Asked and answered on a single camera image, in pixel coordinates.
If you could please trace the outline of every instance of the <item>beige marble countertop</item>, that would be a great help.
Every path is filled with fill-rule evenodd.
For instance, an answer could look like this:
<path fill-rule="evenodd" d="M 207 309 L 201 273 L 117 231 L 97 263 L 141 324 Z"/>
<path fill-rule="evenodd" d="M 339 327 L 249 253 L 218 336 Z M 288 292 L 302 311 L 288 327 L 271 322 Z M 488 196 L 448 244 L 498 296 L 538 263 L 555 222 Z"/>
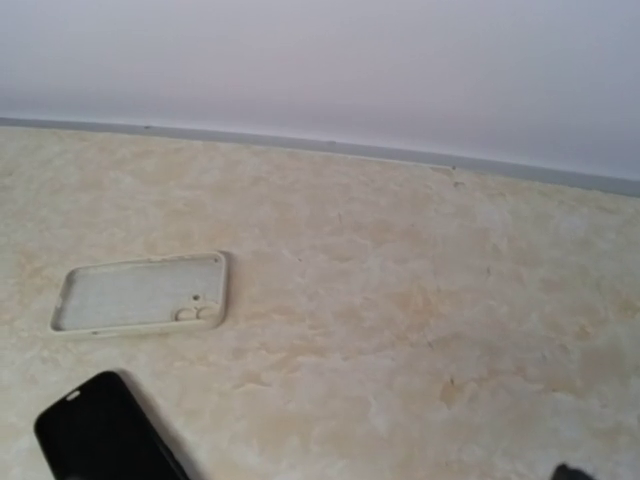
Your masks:
<path fill-rule="evenodd" d="M 0 129 L 0 472 L 36 415 L 126 369 L 194 480 L 640 472 L 640 200 L 447 168 Z M 46 335 L 78 265 L 221 249 L 201 334 Z"/>

